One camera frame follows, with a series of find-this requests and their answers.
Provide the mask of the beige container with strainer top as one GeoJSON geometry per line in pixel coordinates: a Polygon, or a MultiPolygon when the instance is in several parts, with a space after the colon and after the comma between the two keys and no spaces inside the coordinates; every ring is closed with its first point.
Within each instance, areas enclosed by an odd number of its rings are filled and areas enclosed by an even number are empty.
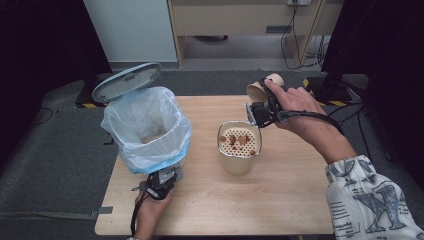
{"type": "Polygon", "coordinates": [[[228,173],[242,175],[248,173],[259,158],[262,151],[262,134],[258,127],[252,126],[246,121],[227,121],[221,124],[217,134],[217,148],[219,152],[219,163],[228,173]],[[219,147],[219,138],[224,135],[244,135],[248,134],[254,139],[258,152],[253,156],[240,157],[225,154],[219,147]]]}

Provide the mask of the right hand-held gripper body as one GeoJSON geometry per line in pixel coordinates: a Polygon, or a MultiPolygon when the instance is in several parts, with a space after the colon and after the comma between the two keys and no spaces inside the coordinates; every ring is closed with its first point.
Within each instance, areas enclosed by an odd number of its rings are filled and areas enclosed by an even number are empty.
{"type": "Polygon", "coordinates": [[[246,103],[245,108],[249,124],[258,128],[265,128],[287,118],[287,112],[275,97],[269,97],[265,102],[246,103]]]}

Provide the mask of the light wooden desk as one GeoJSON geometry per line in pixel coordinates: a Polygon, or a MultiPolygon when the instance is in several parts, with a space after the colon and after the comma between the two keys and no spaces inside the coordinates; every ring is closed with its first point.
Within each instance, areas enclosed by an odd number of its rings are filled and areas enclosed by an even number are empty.
{"type": "Polygon", "coordinates": [[[288,6],[287,0],[167,0],[177,56],[187,36],[284,34],[297,66],[305,63],[316,35],[330,35],[344,0],[312,0],[288,6]]]}

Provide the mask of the brown food scraps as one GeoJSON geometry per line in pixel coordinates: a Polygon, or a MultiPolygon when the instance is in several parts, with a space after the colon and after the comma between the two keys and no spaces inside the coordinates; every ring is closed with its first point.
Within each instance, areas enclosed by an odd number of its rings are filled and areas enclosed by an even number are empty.
{"type": "Polygon", "coordinates": [[[248,157],[258,152],[254,139],[248,134],[221,136],[219,147],[225,154],[232,156],[248,157]]]}

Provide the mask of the person's right hand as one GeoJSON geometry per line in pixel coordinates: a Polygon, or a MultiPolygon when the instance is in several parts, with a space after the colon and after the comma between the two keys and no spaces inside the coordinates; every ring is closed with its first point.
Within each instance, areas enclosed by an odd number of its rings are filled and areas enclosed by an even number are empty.
{"type": "MultiPolygon", "coordinates": [[[[313,97],[302,87],[289,88],[285,91],[269,79],[265,80],[265,85],[276,95],[284,110],[323,112],[313,97]]],[[[311,133],[322,125],[323,123],[319,120],[309,117],[291,117],[285,122],[276,123],[277,127],[297,134],[311,133]]]]}

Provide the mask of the brown paper cup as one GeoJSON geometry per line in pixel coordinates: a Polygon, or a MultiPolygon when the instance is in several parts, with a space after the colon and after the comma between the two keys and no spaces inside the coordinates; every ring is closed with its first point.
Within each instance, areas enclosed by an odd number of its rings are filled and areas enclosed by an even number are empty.
{"type": "MultiPolygon", "coordinates": [[[[276,85],[283,87],[284,80],[283,78],[276,74],[272,73],[266,76],[266,79],[272,80],[276,85]]],[[[253,102],[265,102],[267,100],[267,94],[264,87],[260,84],[260,81],[256,81],[252,84],[249,84],[246,87],[247,95],[253,102]]]]}

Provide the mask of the white lidded trash bin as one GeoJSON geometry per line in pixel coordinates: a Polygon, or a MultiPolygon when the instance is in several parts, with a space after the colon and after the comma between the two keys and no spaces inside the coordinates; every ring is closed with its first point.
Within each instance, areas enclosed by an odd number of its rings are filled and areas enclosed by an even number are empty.
{"type": "MultiPolygon", "coordinates": [[[[109,94],[117,95],[113,101],[123,97],[125,94],[146,88],[152,88],[151,85],[160,75],[161,65],[158,63],[146,63],[136,67],[132,67],[119,73],[119,79],[112,81],[110,87],[107,87],[109,94]]],[[[169,167],[182,167],[184,158],[176,164],[169,167]]]]}

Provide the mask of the person's left hand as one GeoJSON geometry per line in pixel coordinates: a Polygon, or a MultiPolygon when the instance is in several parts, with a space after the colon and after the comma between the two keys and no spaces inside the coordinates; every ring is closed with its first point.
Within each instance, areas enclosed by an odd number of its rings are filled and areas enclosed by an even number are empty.
{"type": "Polygon", "coordinates": [[[136,218],[136,232],[153,231],[165,209],[173,200],[173,190],[171,190],[163,200],[156,200],[150,196],[143,197],[140,209],[136,218]]]}

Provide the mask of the black stand with striped base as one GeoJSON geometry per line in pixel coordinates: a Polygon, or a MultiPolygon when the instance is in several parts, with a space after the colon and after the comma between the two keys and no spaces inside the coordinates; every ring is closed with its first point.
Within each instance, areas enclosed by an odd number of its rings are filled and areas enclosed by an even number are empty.
{"type": "Polygon", "coordinates": [[[352,97],[342,83],[343,68],[335,63],[329,66],[323,75],[309,76],[304,80],[306,90],[324,105],[347,104],[352,97]]]}
{"type": "Polygon", "coordinates": [[[87,86],[84,86],[80,91],[76,101],[76,108],[97,108],[106,107],[110,101],[117,98],[115,94],[109,94],[107,87],[110,87],[112,81],[119,79],[119,73],[103,73],[97,76],[95,87],[90,90],[87,86]]]}

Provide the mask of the white cabinet panel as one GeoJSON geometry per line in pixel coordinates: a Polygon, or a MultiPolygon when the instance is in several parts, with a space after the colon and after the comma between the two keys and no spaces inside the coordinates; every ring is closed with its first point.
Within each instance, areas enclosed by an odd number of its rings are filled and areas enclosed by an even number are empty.
{"type": "Polygon", "coordinates": [[[83,1],[110,62],[177,62],[167,0],[83,1]]]}

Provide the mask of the white patterned sleeve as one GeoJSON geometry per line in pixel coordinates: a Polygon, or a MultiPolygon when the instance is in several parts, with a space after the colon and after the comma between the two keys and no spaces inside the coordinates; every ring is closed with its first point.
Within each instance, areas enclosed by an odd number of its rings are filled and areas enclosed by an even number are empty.
{"type": "Polygon", "coordinates": [[[336,240],[424,240],[402,189],[365,156],[326,167],[327,203],[336,240]]]}

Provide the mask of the black curtain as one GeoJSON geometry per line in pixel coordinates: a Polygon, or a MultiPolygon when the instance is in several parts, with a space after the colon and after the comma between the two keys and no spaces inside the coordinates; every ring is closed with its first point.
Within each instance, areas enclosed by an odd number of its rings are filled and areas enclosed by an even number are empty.
{"type": "Polygon", "coordinates": [[[50,90],[110,71],[83,0],[0,0],[0,175],[50,90]]]}
{"type": "Polygon", "coordinates": [[[345,0],[323,65],[369,79],[365,99],[392,158],[424,188],[424,0],[345,0]]]}

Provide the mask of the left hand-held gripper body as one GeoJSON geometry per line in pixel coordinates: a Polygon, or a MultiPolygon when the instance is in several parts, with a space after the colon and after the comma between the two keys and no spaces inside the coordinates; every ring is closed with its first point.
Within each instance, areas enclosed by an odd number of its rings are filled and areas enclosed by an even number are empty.
{"type": "Polygon", "coordinates": [[[146,192],[155,200],[164,200],[175,183],[182,178],[183,172],[180,167],[153,172],[148,176],[146,192]]]}

